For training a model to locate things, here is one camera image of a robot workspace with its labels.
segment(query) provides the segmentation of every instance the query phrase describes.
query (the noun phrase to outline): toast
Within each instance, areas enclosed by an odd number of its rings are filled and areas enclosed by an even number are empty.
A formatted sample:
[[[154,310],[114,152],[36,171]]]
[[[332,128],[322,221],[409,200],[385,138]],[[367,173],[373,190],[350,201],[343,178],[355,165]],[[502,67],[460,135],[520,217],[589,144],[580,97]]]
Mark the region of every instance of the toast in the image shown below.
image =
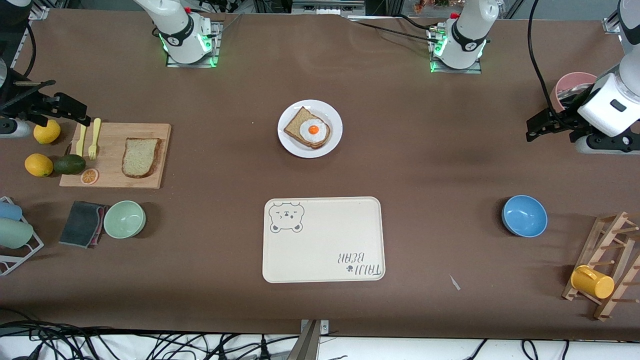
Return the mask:
[[[307,120],[317,119],[323,122],[326,125],[326,136],[319,142],[308,142],[300,135],[300,126]],[[311,114],[304,106],[300,108],[296,116],[291,119],[291,121],[285,126],[284,132],[287,133],[292,138],[296,139],[299,143],[310,147],[311,149],[319,149],[324,144],[326,144],[327,140],[329,140],[329,136],[331,135],[331,127],[323,120],[319,119],[317,116]]]
[[[127,138],[122,157],[124,176],[142,179],[153,174],[161,142],[158,138]]]

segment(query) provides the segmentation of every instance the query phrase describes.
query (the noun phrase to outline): pink cup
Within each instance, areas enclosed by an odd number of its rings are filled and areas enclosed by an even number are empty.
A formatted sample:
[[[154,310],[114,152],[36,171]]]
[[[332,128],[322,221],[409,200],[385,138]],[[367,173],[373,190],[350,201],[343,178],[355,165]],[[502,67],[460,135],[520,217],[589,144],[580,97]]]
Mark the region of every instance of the pink cup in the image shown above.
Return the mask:
[[[596,82],[596,79],[597,77],[595,75],[588,74],[586,72],[570,72],[569,74],[561,77],[551,93],[551,104],[553,105],[554,110],[558,113],[564,110],[564,107],[560,103],[560,99],[558,99],[559,93],[569,90],[574,86],[593,84]]]

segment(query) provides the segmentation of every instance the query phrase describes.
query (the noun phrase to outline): bear face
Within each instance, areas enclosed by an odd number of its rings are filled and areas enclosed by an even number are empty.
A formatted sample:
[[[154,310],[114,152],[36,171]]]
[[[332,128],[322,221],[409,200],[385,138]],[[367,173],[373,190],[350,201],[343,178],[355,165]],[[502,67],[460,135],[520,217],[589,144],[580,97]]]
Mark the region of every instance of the bear face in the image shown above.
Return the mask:
[[[269,217],[271,217],[272,233],[279,233],[280,230],[292,230],[294,233],[302,231],[302,215],[305,214],[305,208],[299,202],[283,202],[281,204],[273,204],[269,208]]]

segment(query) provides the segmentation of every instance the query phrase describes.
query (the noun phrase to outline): brown table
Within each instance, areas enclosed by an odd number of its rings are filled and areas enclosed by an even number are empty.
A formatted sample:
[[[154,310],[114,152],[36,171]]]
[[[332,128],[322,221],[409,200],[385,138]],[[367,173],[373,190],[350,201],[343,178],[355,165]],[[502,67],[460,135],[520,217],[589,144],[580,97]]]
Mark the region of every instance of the brown table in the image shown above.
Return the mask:
[[[397,20],[376,23],[419,35]],[[52,147],[2,141],[0,193],[46,242],[0,279],[2,306],[137,329],[281,333],[328,318],[343,335],[640,339],[637,305],[618,305],[602,323],[587,300],[560,298],[594,216],[639,209],[640,167],[633,156],[578,154],[567,133],[525,141],[525,121],[544,107],[526,25],[496,22],[483,74],[462,76],[430,73],[420,40],[338,16],[247,15],[225,32],[217,69],[189,70],[164,67],[143,12],[53,10],[33,26],[31,78],[57,80],[46,91],[76,97],[91,116],[168,122],[173,134],[160,190],[31,177],[26,156],[61,155],[71,122]],[[571,71],[599,74],[622,55],[599,22],[536,22],[534,38],[550,85]],[[328,102],[344,121],[323,158],[296,158],[278,142],[281,112],[302,99]],[[539,238],[500,223],[500,205],[519,193],[548,211]],[[356,195],[382,203],[382,280],[262,278],[266,201]],[[58,244],[73,200],[123,199],[148,214],[136,239]]]

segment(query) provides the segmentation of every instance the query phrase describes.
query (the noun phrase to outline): green bowl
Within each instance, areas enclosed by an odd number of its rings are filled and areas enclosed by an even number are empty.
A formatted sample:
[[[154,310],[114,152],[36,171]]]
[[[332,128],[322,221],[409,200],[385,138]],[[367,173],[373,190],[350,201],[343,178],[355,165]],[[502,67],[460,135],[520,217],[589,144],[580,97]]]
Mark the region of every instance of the green bowl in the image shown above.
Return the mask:
[[[104,216],[104,230],[114,239],[126,239],[136,236],[147,222],[142,207],[129,200],[120,201],[111,206]]]

